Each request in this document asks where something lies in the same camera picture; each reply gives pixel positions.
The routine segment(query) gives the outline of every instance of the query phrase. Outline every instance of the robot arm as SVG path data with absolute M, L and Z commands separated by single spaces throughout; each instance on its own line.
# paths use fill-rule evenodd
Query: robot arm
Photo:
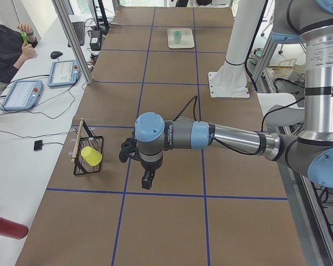
M 223 147 L 244 155 L 264 156 L 305 176 L 311 162 L 328 150 L 328 147 L 299 144 L 296 136 L 246 131 L 186 117 L 164 121 L 160 115 L 147 112 L 137 118 L 135 133 L 121 145 L 119 158 L 121 162 L 126 162 L 128 157 L 140 161 L 145 169 L 142 187 L 149 190 L 155 170 L 163 163 L 163 151 L 204 149 L 207 146 Z M 333 186 L 333 181 L 330 182 L 327 186 Z
M 120 153 L 122 162 L 128 157 L 141 162 L 143 188 L 151 188 L 163 150 L 209 145 L 263 155 L 313 182 L 333 187 L 333 1 L 277 0 L 273 32 L 279 43 L 305 41 L 307 45 L 305 124 L 299 136 L 263 134 L 186 118 L 164 121 L 155 113 L 143 114 L 135 122 L 135 135 L 122 144 Z

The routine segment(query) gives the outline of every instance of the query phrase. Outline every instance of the white pole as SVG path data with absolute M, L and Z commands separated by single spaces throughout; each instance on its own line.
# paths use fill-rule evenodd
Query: white pole
M 209 72 L 211 97 L 249 98 L 243 63 L 265 2 L 266 0 L 240 0 L 225 63 L 218 72 Z

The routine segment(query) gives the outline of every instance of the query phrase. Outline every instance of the aluminum pole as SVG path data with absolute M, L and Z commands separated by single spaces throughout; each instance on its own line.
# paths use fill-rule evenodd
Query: aluminum pole
M 261 73 L 264 71 L 264 68 L 269 65 L 270 60 L 273 57 L 277 46 L 278 44 L 273 42 L 273 37 L 271 32 L 265 43 L 261 58 L 258 60 L 253 72 L 253 79 L 255 83 L 258 82 L 258 79 L 260 78 Z
M 118 7 L 121 5 L 120 0 L 112 0 L 112 5 L 113 5 L 113 10 L 115 11 L 116 14 Z
M 67 8 L 66 8 L 63 0 L 52 0 L 52 3 L 55 7 L 55 12 L 58 15 L 58 18 L 60 20 L 60 23 L 61 23 L 62 28 L 65 33 L 65 36 L 67 37 L 69 44 L 72 47 L 74 56 L 80 66 L 80 69 L 82 70 L 82 73 L 84 75 L 84 78 L 85 78 L 87 84 L 89 85 L 89 84 L 91 84 L 93 78 L 91 76 L 90 70 L 85 61 L 83 51 L 80 48 L 80 44 L 79 44 L 78 38 L 75 34 L 73 25 L 70 22 Z

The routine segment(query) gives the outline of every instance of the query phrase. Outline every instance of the window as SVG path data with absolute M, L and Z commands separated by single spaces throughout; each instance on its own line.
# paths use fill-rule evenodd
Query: window
M 163 7 L 164 6 L 164 0 L 120 0 L 120 3 L 122 6 L 127 6 L 127 7 Z
M 87 1 L 92 1 L 92 0 L 70 0 L 70 5 L 72 6 L 73 13 L 75 15 L 79 15 L 79 16 L 82 16 L 85 18 L 90 18 L 92 15 L 91 15 Z M 106 16 L 113 17 L 115 15 L 115 13 L 114 13 L 112 1 L 103 0 L 103 4 L 104 4 Z

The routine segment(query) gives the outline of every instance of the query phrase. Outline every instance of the yellow cup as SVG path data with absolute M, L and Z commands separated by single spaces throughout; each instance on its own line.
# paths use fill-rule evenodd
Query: yellow cup
M 87 146 L 82 149 L 82 157 L 90 166 L 98 165 L 102 160 L 102 154 L 95 150 L 94 148 Z

